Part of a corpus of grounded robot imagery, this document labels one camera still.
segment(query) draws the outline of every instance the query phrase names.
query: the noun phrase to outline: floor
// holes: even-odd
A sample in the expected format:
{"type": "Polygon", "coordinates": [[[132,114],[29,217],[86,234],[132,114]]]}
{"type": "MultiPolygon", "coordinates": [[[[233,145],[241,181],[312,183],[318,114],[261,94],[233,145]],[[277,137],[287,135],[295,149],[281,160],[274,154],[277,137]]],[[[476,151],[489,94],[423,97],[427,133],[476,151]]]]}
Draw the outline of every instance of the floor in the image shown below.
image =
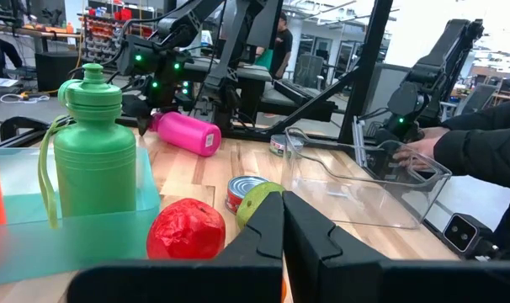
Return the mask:
{"type": "MultiPolygon", "coordinates": [[[[28,60],[28,64],[33,65],[33,58],[28,52],[29,50],[24,51],[25,57],[28,60]]],[[[345,101],[337,105],[340,109],[346,108],[345,101]]],[[[0,102],[0,121],[14,116],[25,116],[50,122],[61,114],[66,114],[66,109],[58,103],[56,98],[36,104],[3,104],[0,102]]],[[[267,117],[263,113],[259,113],[257,123],[260,125],[273,125],[284,118],[284,116],[267,117]]],[[[301,120],[295,125],[302,130],[314,131],[326,136],[338,136],[342,122],[343,115],[334,114],[331,123],[301,120]]],[[[494,229],[498,225],[509,201],[510,189],[485,183],[471,177],[452,177],[439,195],[438,203],[428,214],[428,219],[438,229],[443,230],[450,214],[461,212],[473,215],[476,219],[494,229]]]]}

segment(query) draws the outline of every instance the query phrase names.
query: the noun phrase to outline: black sleeve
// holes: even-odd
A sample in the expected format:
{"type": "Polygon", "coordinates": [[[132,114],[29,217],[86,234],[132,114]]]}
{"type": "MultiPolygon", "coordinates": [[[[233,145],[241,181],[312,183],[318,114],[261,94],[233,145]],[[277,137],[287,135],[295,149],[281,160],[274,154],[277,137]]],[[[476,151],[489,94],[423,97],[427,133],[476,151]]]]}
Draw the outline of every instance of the black sleeve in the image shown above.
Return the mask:
{"type": "Polygon", "coordinates": [[[292,34],[290,32],[287,33],[287,39],[284,41],[285,45],[285,54],[292,51],[292,34]]]}
{"type": "Polygon", "coordinates": [[[510,188],[510,129],[449,131],[434,146],[434,160],[454,175],[510,188]]]}
{"type": "Polygon", "coordinates": [[[510,128],[510,102],[474,114],[462,114],[445,120],[442,126],[451,130],[500,130],[510,128]]]}

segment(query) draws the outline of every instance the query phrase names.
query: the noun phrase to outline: workstation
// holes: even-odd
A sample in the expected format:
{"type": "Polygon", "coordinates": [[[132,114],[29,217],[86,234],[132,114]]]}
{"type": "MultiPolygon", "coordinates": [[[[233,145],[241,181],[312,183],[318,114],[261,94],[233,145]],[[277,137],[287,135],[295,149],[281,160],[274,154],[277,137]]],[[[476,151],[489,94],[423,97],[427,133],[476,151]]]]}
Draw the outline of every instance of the workstation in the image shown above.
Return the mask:
{"type": "MultiPolygon", "coordinates": [[[[470,199],[488,205],[490,189],[464,189],[470,183],[416,151],[401,159],[409,166],[394,159],[456,114],[444,103],[487,30],[482,20],[446,19],[408,66],[380,59],[391,54],[393,13],[405,10],[392,1],[373,1],[367,13],[355,1],[311,12],[297,0],[172,3],[123,20],[116,52],[78,45],[85,64],[71,62],[46,101],[64,116],[0,117],[0,302],[510,297],[496,225],[468,211],[470,199]],[[328,19],[342,11],[353,17],[328,19]],[[353,65],[337,71],[311,48],[337,79],[321,79],[311,63],[292,67],[293,56],[290,78],[277,79],[253,58],[258,47],[279,52],[283,13],[290,28],[298,19],[327,31],[365,27],[359,59],[347,53],[353,65]],[[271,25],[249,22],[257,18],[271,25]],[[227,37],[215,48],[221,28],[227,37]],[[215,43],[203,43],[205,30],[215,43]]],[[[324,43],[316,45],[341,53],[324,43]]],[[[476,84],[460,114],[482,109],[493,87],[476,84]]]]}

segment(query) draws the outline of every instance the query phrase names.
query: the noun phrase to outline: red plastic wrap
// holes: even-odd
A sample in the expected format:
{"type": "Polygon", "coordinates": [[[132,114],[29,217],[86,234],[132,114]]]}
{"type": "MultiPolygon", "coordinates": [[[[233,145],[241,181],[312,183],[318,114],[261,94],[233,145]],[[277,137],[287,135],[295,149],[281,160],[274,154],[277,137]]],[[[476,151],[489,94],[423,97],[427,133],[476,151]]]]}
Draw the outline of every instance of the red plastic wrap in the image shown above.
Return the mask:
{"type": "Polygon", "coordinates": [[[152,222],[146,254],[159,258],[213,258],[225,246],[225,222],[219,212],[196,199],[181,199],[152,222]]]}

